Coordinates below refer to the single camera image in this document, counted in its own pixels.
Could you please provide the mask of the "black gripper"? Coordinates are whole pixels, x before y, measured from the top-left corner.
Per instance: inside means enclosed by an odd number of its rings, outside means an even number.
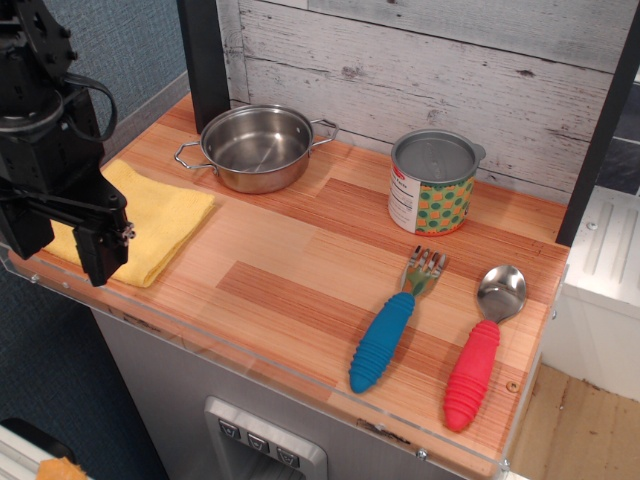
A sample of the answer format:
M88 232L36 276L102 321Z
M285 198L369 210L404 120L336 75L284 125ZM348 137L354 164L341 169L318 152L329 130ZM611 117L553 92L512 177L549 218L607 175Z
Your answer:
M81 266L103 286L129 259L127 201L100 171L104 139L76 130L1 133L1 233L29 259L54 240L51 220L76 227Z

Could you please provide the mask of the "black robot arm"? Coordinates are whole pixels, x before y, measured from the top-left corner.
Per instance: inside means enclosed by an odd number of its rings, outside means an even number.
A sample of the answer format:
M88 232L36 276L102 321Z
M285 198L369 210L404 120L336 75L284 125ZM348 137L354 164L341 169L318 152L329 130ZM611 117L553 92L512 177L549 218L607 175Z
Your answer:
M127 201L101 173L118 113L98 125L101 83L69 68L71 32L41 1L1 4L1 239L28 259L72 229L81 266L101 286L128 261Z

